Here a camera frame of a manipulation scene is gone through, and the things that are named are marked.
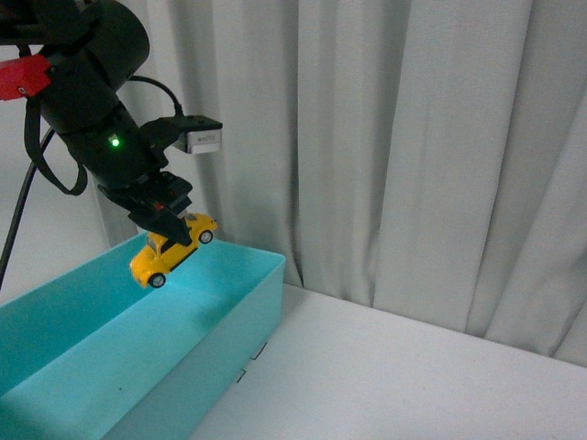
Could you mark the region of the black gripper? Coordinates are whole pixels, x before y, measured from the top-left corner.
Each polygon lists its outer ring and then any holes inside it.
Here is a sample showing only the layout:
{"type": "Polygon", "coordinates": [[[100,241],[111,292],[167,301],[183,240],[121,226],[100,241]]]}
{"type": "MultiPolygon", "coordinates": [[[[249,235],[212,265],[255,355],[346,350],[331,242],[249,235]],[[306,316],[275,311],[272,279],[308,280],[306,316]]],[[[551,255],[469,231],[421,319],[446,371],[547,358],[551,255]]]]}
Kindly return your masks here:
{"type": "Polygon", "coordinates": [[[129,210],[133,223],[174,243],[191,244],[187,224],[176,215],[191,203],[193,186],[161,171],[168,161],[126,108],[116,107],[97,123],[61,133],[60,138],[72,157],[97,179],[102,193],[129,210]]]}

